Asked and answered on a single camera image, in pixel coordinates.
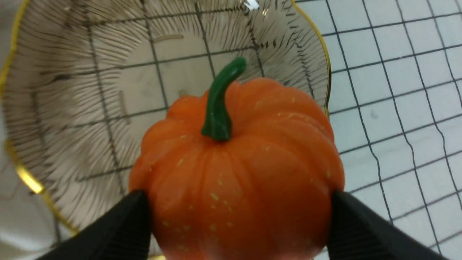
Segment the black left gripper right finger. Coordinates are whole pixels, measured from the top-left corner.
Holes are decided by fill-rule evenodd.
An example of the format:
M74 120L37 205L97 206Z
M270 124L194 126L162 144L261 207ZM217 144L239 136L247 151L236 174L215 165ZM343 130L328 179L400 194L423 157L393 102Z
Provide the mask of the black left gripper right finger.
M351 194L335 191L328 239L332 260L443 260Z

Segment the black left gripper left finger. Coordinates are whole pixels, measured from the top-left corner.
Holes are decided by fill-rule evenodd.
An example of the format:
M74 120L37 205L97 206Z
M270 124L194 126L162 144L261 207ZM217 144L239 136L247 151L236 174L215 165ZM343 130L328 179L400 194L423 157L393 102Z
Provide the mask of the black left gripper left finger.
M106 214L41 260L147 260L151 242L143 191L130 192Z

